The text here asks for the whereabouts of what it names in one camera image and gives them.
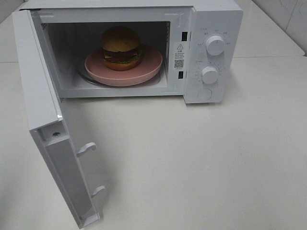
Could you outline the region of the pink plate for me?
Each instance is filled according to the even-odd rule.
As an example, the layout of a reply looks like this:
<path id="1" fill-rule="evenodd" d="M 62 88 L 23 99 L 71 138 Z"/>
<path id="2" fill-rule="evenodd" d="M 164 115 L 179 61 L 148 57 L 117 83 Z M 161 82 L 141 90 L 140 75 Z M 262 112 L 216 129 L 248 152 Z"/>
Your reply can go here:
<path id="1" fill-rule="evenodd" d="M 97 82 L 108 86 L 125 87 L 144 83 L 160 70 L 163 57 L 160 52 L 144 46 L 140 63 L 125 71 L 112 70 L 102 62 L 100 51 L 90 54 L 84 63 L 87 73 Z"/>

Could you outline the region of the white round door button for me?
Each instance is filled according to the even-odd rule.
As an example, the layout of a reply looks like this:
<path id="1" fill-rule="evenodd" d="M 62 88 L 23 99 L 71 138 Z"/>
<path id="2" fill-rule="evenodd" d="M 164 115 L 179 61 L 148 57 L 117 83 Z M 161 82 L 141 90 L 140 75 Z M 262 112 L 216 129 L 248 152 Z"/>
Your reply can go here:
<path id="1" fill-rule="evenodd" d="M 212 91 L 210 89 L 200 89 L 198 91 L 198 97 L 201 99 L 201 100 L 204 100 L 204 101 L 207 101 L 209 99 L 211 99 L 212 97 Z"/>

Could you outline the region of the burger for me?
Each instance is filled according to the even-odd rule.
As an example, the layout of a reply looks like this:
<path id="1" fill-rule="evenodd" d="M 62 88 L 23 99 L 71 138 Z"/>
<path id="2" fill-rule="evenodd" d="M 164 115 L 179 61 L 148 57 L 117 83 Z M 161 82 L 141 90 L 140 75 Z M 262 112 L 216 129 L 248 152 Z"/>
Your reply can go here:
<path id="1" fill-rule="evenodd" d="M 112 70 L 125 71 L 136 67 L 142 57 L 139 36 L 125 26 L 114 26 L 101 36 L 103 64 Z"/>

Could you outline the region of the white microwave door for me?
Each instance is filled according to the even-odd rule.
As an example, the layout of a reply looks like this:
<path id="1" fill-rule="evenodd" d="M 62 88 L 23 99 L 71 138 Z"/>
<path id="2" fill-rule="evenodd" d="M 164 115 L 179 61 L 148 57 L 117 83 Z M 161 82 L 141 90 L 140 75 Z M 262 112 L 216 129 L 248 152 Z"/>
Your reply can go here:
<path id="1" fill-rule="evenodd" d="M 15 11 L 12 19 L 29 132 L 74 220 L 83 228 L 99 220 L 94 197 L 105 188 L 91 191 L 81 164 L 81 156 L 95 150 L 96 144 L 79 149 L 73 144 L 52 80 L 57 74 L 55 57 L 39 14 Z"/>

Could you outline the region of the white lower microwave knob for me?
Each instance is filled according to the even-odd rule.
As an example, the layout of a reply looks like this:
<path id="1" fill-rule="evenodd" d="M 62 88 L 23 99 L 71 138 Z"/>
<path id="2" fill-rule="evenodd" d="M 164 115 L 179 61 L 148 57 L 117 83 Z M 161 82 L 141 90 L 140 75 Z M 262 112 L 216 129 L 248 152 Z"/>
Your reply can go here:
<path id="1" fill-rule="evenodd" d="M 213 84 L 218 80 L 218 72 L 215 67 L 205 67 L 201 71 L 201 79 L 205 84 Z"/>

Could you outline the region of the white microwave knob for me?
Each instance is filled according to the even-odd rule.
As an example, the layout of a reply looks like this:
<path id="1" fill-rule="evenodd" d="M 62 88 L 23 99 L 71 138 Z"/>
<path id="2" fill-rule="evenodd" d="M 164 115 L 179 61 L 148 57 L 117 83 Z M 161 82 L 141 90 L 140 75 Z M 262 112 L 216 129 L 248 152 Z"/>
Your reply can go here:
<path id="1" fill-rule="evenodd" d="M 217 56 L 224 51 L 225 41 L 220 35 L 209 36 L 205 44 L 207 53 L 212 56 Z"/>
<path id="2" fill-rule="evenodd" d="M 218 72 L 215 67 L 205 67 L 201 71 L 201 79 L 205 84 L 213 84 L 218 80 Z"/>

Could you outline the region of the glass microwave turntable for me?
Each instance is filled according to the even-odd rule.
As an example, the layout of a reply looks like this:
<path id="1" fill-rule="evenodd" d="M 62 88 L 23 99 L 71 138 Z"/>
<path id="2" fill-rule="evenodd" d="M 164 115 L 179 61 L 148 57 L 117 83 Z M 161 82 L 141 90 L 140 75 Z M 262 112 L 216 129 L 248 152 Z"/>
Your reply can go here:
<path id="1" fill-rule="evenodd" d="M 76 68 L 76 76 L 73 77 L 72 83 L 74 86 L 81 86 L 85 82 L 98 88 L 142 88 L 142 87 L 165 87 L 167 86 L 167 77 L 165 75 L 165 63 L 163 62 L 159 72 L 150 80 L 131 86 L 109 86 L 101 84 L 94 80 L 82 66 L 81 62 Z"/>

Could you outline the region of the white microwave oven body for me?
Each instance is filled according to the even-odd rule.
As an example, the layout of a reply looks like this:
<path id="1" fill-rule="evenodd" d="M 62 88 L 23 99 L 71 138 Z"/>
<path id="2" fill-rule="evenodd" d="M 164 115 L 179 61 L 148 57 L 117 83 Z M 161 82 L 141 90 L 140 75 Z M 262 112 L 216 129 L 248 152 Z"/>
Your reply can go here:
<path id="1" fill-rule="evenodd" d="M 56 61 L 52 77 L 59 98 L 182 95 L 186 103 L 215 103 L 223 98 L 243 11 L 233 0 L 30 0 L 18 11 L 39 14 Z M 101 34 L 113 26 L 138 33 L 143 44 L 160 51 L 167 86 L 98 88 L 85 82 L 74 86 L 81 62 L 99 49 Z M 223 53 L 206 51 L 209 36 L 225 41 Z M 215 67 L 219 76 L 205 84 L 201 71 Z M 198 97 L 210 89 L 211 99 Z"/>

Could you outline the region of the white upper microwave knob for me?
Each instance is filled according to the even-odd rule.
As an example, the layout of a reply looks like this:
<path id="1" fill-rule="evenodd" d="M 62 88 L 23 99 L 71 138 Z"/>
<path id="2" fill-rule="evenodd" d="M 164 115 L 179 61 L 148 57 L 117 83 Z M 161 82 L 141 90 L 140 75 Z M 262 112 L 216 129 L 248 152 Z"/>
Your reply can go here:
<path id="1" fill-rule="evenodd" d="M 209 36 L 205 44 L 207 53 L 212 56 L 217 56 L 224 51 L 225 41 L 220 35 Z"/>

